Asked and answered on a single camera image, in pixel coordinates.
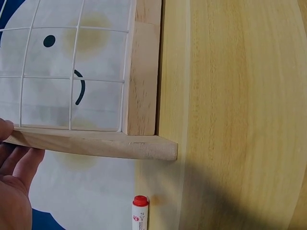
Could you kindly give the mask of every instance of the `wooden shelf edge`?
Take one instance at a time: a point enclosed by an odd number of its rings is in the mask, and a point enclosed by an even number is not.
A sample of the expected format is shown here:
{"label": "wooden shelf edge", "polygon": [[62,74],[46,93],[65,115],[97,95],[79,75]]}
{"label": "wooden shelf edge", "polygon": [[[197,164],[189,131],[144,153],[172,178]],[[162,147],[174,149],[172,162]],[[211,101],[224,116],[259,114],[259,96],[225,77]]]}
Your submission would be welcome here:
{"label": "wooden shelf edge", "polygon": [[177,159],[177,143],[159,136],[16,127],[5,142],[88,156],[164,161]]}

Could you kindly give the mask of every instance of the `white marker body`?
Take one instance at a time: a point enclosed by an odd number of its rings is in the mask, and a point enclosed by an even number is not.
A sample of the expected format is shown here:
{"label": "white marker body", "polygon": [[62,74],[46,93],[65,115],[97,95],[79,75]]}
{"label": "white marker body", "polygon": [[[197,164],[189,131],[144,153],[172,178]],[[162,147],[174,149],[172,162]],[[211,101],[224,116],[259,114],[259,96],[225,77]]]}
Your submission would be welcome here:
{"label": "white marker body", "polygon": [[132,204],[132,230],[147,230],[148,205],[138,207]]}

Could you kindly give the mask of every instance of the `marker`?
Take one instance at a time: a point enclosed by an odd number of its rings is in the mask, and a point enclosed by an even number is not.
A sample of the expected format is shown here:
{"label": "marker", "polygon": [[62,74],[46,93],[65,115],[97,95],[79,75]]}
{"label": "marker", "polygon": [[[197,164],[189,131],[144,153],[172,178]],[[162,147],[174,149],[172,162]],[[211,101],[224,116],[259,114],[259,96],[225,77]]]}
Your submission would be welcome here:
{"label": "marker", "polygon": [[147,197],[137,195],[132,202],[132,230],[147,230],[148,226]]}

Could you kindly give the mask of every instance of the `finger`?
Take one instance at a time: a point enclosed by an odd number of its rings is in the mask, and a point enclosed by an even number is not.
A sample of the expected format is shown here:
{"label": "finger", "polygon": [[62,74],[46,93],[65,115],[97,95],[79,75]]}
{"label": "finger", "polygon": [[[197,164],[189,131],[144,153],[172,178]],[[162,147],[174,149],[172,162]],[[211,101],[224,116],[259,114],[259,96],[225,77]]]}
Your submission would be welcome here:
{"label": "finger", "polygon": [[9,155],[14,151],[15,147],[15,145],[9,143],[0,144],[0,167],[9,157]]}
{"label": "finger", "polygon": [[14,151],[8,156],[0,168],[0,174],[2,175],[12,175],[17,163],[20,159],[29,151],[29,148],[18,146]]}
{"label": "finger", "polygon": [[27,193],[29,193],[31,182],[44,155],[44,150],[30,149],[16,164],[12,175],[24,184]]}
{"label": "finger", "polygon": [[12,121],[5,121],[0,118],[0,141],[6,140],[14,130]]}

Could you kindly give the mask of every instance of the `white fabric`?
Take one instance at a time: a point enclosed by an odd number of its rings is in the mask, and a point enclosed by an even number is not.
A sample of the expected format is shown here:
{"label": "white fabric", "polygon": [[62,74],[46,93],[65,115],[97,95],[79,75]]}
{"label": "white fabric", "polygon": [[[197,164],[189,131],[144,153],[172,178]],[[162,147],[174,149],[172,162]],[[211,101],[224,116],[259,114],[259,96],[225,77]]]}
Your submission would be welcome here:
{"label": "white fabric", "polygon": [[[81,2],[41,0],[34,27],[76,26]],[[36,3],[37,0],[26,0],[6,28],[30,27]],[[126,30],[129,7],[130,0],[87,0],[82,25],[109,24]],[[28,32],[3,32],[0,75],[21,76]],[[80,33],[75,69],[84,79],[120,80],[126,34],[88,30]],[[25,75],[41,79],[24,79],[24,124],[68,125],[73,34],[73,29],[33,29]],[[48,35],[56,38],[52,47],[43,45]],[[66,79],[44,79],[47,76]],[[20,82],[20,78],[0,78],[0,117],[15,123],[19,122]],[[80,81],[75,80],[74,103],[80,90]],[[74,125],[117,128],[120,91],[120,83],[87,81],[84,98],[80,105],[73,106]],[[30,200],[33,208],[50,212],[68,230],[126,230],[131,225],[133,194],[133,161],[47,151],[34,178]]]}

